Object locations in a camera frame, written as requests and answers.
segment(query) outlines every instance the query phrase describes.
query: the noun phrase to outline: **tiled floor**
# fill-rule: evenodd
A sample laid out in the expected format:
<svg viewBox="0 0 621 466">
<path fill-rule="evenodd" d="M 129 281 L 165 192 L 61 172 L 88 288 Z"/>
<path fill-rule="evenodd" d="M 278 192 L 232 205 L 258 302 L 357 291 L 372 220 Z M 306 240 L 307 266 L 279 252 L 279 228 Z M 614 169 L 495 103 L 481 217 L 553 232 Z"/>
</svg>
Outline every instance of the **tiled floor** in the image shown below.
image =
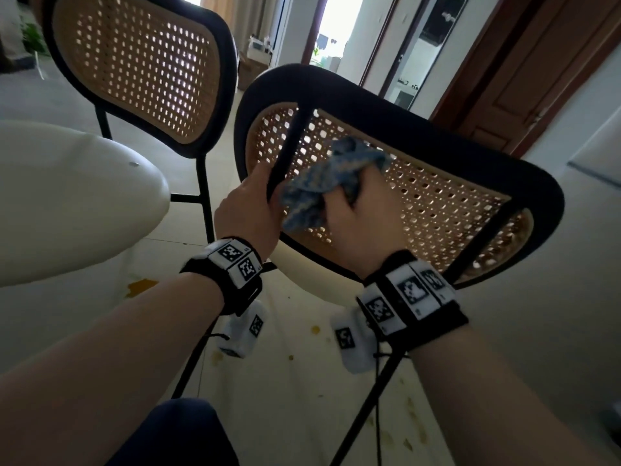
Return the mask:
<svg viewBox="0 0 621 466">
<path fill-rule="evenodd" d="M 43 77 L 37 71 L 0 76 L 0 119 L 99 133 L 92 105 L 50 61 L 43 62 Z M 122 120 L 111 117 L 110 123 L 114 139 L 158 166 L 171 191 L 198 192 L 193 161 Z M 238 183 L 232 123 L 207 156 L 214 209 Z M 174 275 L 205 244 L 200 207 L 172 203 L 158 228 L 117 257 L 42 282 L 0 289 L 0 372 L 86 327 L 127 294 L 128 283 Z M 253 355 L 246 360 L 222 359 L 215 345 L 208 344 L 186 395 L 208 399 L 216 407 L 242 465 L 328 464 L 373 376 L 350 375 L 343 368 L 329 328 L 335 306 L 305 293 L 278 271 L 265 275 L 264 281 L 260 299 L 270 317 Z M 319 327 L 318 334 L 311 330 L 314 326 Z M 407 363 L 382 396 L 381 410 L 386 464 L 452 464 Z M 345 464 L 375 463 L 375 431 L 369 422 Z"/>
</svg>

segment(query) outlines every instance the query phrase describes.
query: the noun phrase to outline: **green plant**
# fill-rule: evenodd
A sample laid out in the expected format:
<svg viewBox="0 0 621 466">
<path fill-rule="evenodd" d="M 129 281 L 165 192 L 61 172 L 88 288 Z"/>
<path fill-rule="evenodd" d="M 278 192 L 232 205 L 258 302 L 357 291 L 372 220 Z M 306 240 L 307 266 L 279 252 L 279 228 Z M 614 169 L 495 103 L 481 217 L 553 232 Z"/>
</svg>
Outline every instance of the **green plant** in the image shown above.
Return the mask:
<svg viewBox="0 0 621 466">
<path fill-rule="evenodd" d="M 49 55 L 43 36 L 35 23 L 22 23 L 22 41 L 27 52 Z"/>
</svg>

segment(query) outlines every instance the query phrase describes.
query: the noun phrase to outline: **wooden door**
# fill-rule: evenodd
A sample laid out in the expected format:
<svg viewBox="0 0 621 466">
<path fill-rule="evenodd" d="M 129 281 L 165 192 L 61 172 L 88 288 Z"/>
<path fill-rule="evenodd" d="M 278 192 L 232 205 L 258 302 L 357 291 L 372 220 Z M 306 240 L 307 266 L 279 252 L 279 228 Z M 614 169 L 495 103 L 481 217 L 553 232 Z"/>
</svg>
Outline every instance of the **wooden door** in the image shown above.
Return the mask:
<svg viewBox="0 0 621 466">
<path fill-rule="evenodd" d="M 490 62 L 481 73 L 450 127 L 516 156 L 526 152 L 569 94 L 595 70 L 593 62 L 601 63 L 602 49 L 618 43 L 621 27 L 621 0 L 534 2 L 536 9 L 529 13 L 525 8 L 522 23 L 516 21 L 519 35 L 511 41 L 507 34 L 504 54 L 499 48 L 496 65 Z M 478 46 L 485 42 L 479 40 Z"/>
</svg>

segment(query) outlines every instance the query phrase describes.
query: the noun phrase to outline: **left hand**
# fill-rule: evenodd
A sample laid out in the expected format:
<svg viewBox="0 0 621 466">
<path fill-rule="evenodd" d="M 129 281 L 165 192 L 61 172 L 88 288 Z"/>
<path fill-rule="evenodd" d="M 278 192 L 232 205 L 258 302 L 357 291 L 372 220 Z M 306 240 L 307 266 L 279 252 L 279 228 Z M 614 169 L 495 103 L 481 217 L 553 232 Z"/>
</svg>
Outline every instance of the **left hand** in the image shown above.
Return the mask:
<svg viewBox="0 0 621 466">
<path fill-rule="evenodd" d="M 241 237 L 252 244 L 263 261 L 276 248 L 284 217 L 280 205 L 282 183 L 276 187 L 270 202 L 267 201 L 270 172 L 268 164 L 257 164 L 252 174 L 220 203 L 214 215 L 218 239 Z"/>
</svg>

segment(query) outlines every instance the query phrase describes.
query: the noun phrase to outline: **white table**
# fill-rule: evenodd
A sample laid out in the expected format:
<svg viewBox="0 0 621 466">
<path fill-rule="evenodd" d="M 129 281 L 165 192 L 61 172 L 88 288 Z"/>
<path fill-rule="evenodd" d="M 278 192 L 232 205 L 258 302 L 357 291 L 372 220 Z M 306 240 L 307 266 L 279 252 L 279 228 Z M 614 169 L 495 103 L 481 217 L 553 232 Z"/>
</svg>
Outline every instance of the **white table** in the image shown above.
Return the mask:
<svg viewBox="0 0 621 466">
<path fill-rule="evenodd" d="M 0 121 L 0 286 L 105 261 L 148 235 L 169 203 L 162 173 L 124 145 Z"/>
</svg>

